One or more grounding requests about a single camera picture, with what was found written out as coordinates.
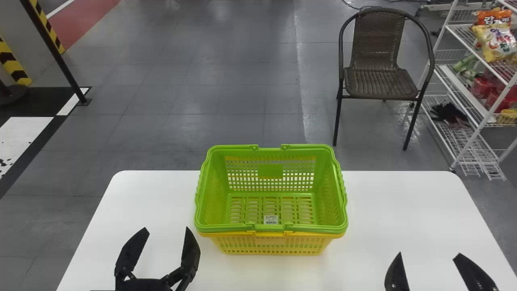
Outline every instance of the basket label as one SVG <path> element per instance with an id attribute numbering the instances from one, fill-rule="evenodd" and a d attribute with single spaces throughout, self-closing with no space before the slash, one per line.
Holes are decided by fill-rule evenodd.
<path id="1" fill-rule="evenodd" d="M 278 215 L 264 215 L 264 224 L 278 224 Z"/>

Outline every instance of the wicker chair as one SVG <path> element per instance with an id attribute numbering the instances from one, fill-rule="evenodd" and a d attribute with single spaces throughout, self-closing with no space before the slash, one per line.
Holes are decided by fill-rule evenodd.
<path id="1" fill-rule="evenodd" d="M 354 42 L 350 67 L 343 67 L 343 32 L 350 22 L 355 22 Z M 429 71 L 422 85 L 420 94 L 406 70 L 397 65 L 400 40 L 404 22 L 410 19 L 422 30 L 429 54 Z M 338 111 L 334 126 L 335 146 L 338 138 L 341 101 L 344 98 L 408 100 L 416 101 L 413 117 L 404 142 L 404 151 L 415 126 L 418 111 L 425 90 L 433 76 L 434 55 L 429 33 L 423 24 L 406 12 L 383 7 L 368 8 L 350 17 L 339 31 L 339 89 Z M 343 81 L 349 95 L 343 95 Z"/>

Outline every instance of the stacked baskets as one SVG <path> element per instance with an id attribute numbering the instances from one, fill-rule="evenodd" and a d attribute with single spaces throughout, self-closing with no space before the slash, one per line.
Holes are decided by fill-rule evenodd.
<path id="1" fill-rule="evenodd" d="M 346 201 L 328 145 L 216 145 L 201 167 L 195 226 L 228 254 L 316 255 L 344 235 Z"/>

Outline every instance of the chip bag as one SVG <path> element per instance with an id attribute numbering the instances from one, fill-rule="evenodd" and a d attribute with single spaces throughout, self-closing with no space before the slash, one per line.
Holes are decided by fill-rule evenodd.
<path id="1" fill-rule="evenodd" d="M 507 24 L 510 26 L 512 10 L 501 10 L 499 7 L 492 10 L 478 11 L 478 25 Z"/>
<path id="2" fill-rule="evenodd" d="M 515 37 L 507 24 L 474 25 L 472 31 L 483 49 L 487 62 L 511 59 L 517 52 Z"/>

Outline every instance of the chair leg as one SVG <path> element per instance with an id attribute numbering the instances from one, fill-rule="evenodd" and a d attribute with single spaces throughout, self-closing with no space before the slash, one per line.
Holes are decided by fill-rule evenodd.
<path id="1" fill-rule="evenodd" d="M 406 140 L 404 142 L 404 147 L 402 148 L 404 151 L 407 150 L 407 145 L 409 144 L 409 140 L 411 140 L 411 135 L 413 134 L 413 128 L 415 127 L 415 122 L 417 121 L 418 111 L 420 110 L 420 104 L 422 103 L 422 97 L 418 99 L 415 110 L 413 111 L 413 117 L 411 118 L 411 123 L 409 124 L 409 129 L 407 131 Z"/>
<path id="2" fill-rule="evenodd" d="M 334 147 L 338 143 L 339 117 L 341 115 L 341 101 L 343 101 L 343 98 L 338 99 L 338 110 L 336 112 L 336 124 L 334 125 L 334 139 L 332 140 L 332 145 Z"/>

